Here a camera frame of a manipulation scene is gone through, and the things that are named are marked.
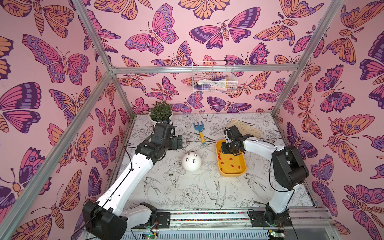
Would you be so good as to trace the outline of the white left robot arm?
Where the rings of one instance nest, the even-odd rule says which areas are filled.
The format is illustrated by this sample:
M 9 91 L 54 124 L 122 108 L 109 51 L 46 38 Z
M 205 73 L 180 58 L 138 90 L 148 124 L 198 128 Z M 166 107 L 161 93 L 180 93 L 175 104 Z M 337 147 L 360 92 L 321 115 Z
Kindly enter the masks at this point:
M 157 209 L 152 205 L 141 203 L 126 214 L 123 208 L 142 178 L 167 151 L 182 147 L 183 137 L 175 135 L 175 127 L 169 122 L 158 122 L 152 134 L 137 146 L 131 166 L 97 201 L 84 205 L 84 229 L 100 240 L 120 240 L 128 229 L 155 226 Z

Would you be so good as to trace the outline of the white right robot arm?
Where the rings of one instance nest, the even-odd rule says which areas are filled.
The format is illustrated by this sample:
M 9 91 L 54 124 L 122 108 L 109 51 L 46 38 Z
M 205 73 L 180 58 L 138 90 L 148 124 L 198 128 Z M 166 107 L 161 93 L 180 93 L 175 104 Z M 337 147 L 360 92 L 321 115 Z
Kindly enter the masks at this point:
M 273 187 L 274 194 L 266 204 L 264 220 L 271 227 L 279 225 L 289 216 L 289 203 L 295 190 L 309 176 L 299 150 L 293 145 L 284 147 L 266 141 L 249 140 L 253 136 L 242 135 L 237 126 L 225 128 L 224 133 L 226 141 L 222 144 L 223 154 L 239 156 L 251 152 L 270 161 L 277 185 Z

